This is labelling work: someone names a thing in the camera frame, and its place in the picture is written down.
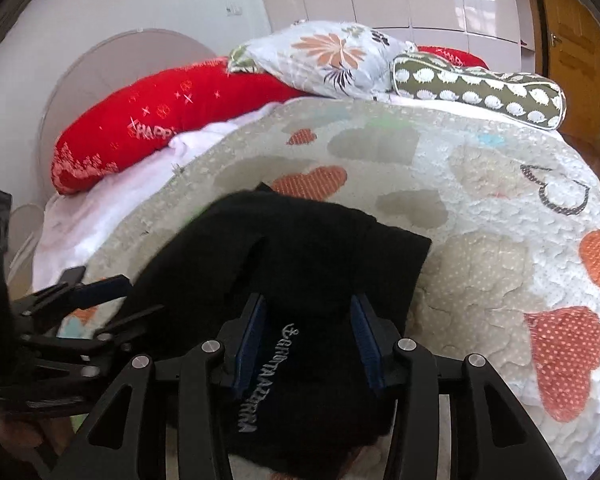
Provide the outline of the left hand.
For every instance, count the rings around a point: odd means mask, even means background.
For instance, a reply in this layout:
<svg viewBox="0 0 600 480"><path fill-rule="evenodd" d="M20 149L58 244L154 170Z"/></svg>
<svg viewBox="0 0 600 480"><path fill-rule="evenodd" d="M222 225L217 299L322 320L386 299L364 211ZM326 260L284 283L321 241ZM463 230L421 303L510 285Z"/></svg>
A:
<svg viewBox="0 0 600 480"><path fill-rule="evenodd" d="M44 443L50 444L54 452L61 455L73 436L72 422L68 417L27 422L0 411L0 442L13 456L23 457L25 450L34 450Z"/></svg>

